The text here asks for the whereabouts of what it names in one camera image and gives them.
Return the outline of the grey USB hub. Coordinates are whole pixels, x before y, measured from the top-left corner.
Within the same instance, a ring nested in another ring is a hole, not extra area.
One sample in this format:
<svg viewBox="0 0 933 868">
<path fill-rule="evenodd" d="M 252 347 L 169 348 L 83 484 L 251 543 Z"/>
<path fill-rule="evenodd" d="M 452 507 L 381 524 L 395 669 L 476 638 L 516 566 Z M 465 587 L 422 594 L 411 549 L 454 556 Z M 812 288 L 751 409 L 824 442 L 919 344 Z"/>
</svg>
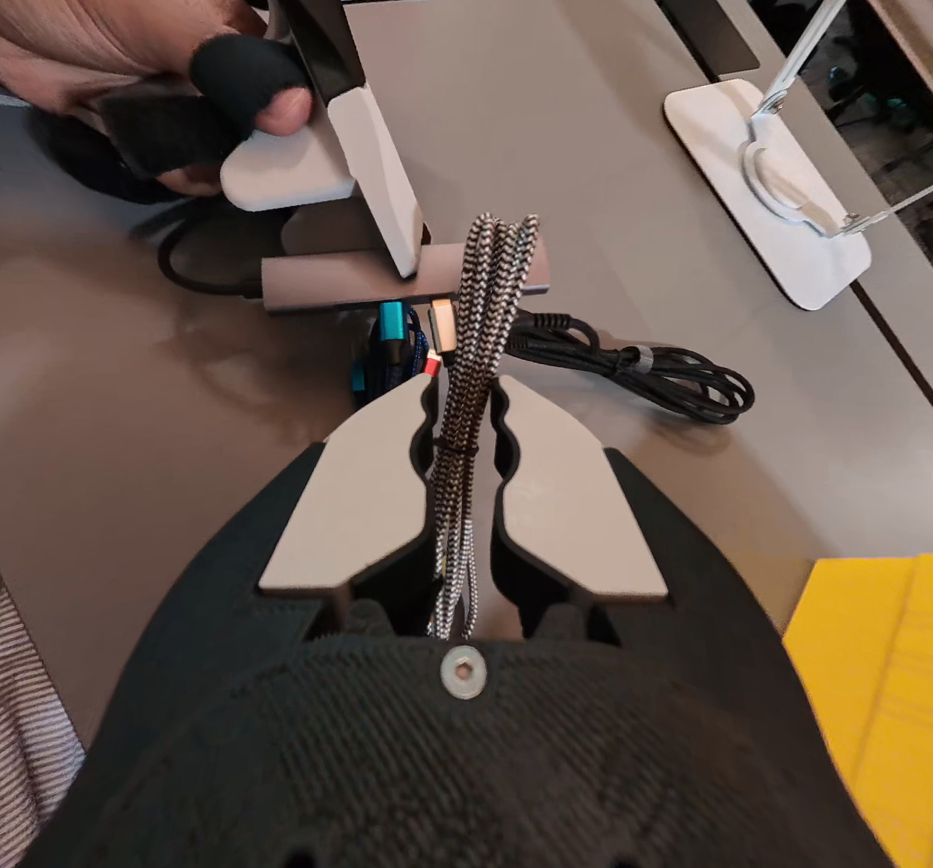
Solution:
<svg viewBox="0 0 933 868">
<path fill-rule="evenodd" d="M 426 244 L 409 278 L 384 248 L 265 258 L 261 301 L 269 314 L 290 314 L 450 298 L 459 290 L 464 256 L 463 244 Z"/>
</svg>

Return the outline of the person's left hand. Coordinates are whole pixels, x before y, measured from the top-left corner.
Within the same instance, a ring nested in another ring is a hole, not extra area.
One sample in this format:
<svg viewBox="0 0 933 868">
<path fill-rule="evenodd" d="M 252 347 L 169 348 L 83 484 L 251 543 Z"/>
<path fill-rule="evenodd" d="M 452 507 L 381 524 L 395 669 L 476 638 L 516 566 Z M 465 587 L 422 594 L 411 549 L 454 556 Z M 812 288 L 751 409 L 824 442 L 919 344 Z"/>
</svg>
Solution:
<svg viewBox="0 0 933 868">
<path fill-rule="evenodd" d="M 33 107 L 49 158 L 83 187 L 152 205 L 220 191 L 212 163 L 142 179 L 78 117 L 101 95 L 148 78 L 186 79 L 200 48 L 223 35 L 261 39 L 244 0 L 1 0 L 2 90 Z"/>
</svg>

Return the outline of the yellow plastic bin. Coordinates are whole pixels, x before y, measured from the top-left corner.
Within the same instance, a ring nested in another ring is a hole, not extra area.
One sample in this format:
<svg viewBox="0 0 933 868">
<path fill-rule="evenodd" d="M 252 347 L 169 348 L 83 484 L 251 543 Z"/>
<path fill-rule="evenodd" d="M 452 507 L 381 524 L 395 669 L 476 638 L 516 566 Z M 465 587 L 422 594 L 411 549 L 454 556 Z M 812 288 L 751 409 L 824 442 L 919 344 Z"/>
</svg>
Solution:
<svg viewBox="0 0 933 868">
<path fill-rule="evenodd" d="M 932 865 L 932 556 L 816 562 L 784 645 L 896 866 Z"/>
</svg>

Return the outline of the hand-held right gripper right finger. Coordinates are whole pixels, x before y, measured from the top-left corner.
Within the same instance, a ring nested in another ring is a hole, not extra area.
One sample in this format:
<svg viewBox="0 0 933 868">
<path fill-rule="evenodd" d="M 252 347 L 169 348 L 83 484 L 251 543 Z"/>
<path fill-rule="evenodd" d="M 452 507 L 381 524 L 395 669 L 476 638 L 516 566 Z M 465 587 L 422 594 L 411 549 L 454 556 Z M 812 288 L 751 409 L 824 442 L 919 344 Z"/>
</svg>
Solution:
<svg viewBox="0 0 933 868">
<path fill-rule="evenodd" d="M 597 437 L 515 377 L 491 394 L 496 489 L 491 572 L 530 639 L 555 605 L 607 636 L 609 608 L 662 604 L 669 588 Z"/>
</svg>

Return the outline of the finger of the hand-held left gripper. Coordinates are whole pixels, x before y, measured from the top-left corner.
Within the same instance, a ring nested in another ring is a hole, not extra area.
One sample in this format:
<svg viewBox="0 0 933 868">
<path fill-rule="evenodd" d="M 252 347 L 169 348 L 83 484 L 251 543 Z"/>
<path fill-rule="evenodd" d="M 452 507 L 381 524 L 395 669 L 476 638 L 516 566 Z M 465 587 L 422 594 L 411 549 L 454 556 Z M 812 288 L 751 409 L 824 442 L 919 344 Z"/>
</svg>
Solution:
<svg viewBox="0 0 933 868">
<path fill-rule="evenodd" d="M 424 215 L 379 104 L 364 83 L 335 96 L 327 110 L 349 173 L 398 273 L 411 278 L 419 267 Z"/>
</svg>

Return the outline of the white stand base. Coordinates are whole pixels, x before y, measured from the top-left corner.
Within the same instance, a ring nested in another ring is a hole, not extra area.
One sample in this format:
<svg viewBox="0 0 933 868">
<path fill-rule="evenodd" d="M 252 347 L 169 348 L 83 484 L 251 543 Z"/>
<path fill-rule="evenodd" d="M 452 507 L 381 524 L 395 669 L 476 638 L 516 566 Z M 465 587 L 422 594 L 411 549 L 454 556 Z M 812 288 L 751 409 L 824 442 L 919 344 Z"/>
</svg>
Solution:
<svg viewBox="0 0 933 868">
<path fill-rule="evenodd" d="M 780 111 L 847 0 L 822 0 L 766 91 L 745 80 L 670 93 L 663 114 L 789 302 L 816 311 L 871 265 L 864 232 L 931 195 L 869 216 L 845 213 Z"/>
</svg>

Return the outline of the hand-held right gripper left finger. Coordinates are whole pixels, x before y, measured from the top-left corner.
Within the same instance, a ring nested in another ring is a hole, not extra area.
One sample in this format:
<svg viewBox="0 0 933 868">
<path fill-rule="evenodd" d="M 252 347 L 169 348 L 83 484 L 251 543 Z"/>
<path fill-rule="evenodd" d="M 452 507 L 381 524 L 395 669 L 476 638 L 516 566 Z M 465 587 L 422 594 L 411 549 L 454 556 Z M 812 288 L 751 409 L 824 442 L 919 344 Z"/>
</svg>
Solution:
<svg viewBox="0 0 933 868">
<path fill-rule="evenodd" d="M 439 590 L 434 493 L 437 378 L 418 374 L 327 438 L 271 558 L 262 594 L 369 599 L 396 633 L 426 634 Z"/>
</svg>

